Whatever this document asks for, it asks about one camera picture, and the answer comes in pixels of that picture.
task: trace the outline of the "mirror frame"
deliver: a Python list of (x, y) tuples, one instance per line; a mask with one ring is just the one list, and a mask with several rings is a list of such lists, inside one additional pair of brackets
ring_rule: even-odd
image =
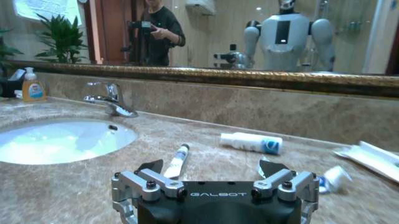
[(130, 78), (201, 84), (262, 87), (324, 93), (399, 98), (399, 77), (336, 72), (276, 72), (174, 67), (8, 61), (16, 68), (92, 77)]

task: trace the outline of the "faucet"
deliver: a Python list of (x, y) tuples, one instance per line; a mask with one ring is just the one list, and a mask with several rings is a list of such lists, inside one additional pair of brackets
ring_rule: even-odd
[(92, 87), (96, 85), (105, 86), (108, 96), (105, 97), (105, 96), (97, 96), (97, 95), (88, 95), (82, 98), (82, 101), (92, 103), (92, 104), (106, 105), (108, 108), (105, 109), (105, 113), (108, 113), (110, 115), (122, 116), (126, 118), (137, 117), (138, 116), (137, 112), (124, 105), (124, 99), (122, 99), (122, 94), (121, 94), (118, 85), (114, 83), (108, 83), (108, 82), (86, 83), (88, 87)]

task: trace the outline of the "hand soap bottle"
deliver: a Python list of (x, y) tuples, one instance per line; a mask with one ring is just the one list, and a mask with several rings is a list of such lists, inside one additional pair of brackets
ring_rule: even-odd
[(44, 88), (33, 73), (33, 68), (28, 67), (25, 70), (26, 73), (22, 84), (22, 99), (24, 101), (44, 100), (46, 98)]

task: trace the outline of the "sink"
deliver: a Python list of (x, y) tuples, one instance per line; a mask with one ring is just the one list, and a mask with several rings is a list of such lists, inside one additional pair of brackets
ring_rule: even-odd
[(133, 130), (102, 120), (32, 122), (0, 132), (0, 161), (56, 164), (85, 160), (121, 149), (136, 138)]

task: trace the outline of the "mirror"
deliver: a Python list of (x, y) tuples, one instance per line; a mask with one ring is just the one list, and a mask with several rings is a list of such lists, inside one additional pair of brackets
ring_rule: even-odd
[[(0, 43), (20, 51), (2, 58), (126, 66), (397, 73), (396, 0), (38, 2), (1, 1)], [(64, 17), (50, 20), (58, 14)], [(73, 44), (65, 43), (65, 36)], [(54, 46), (56, 40), (64, 46)]]

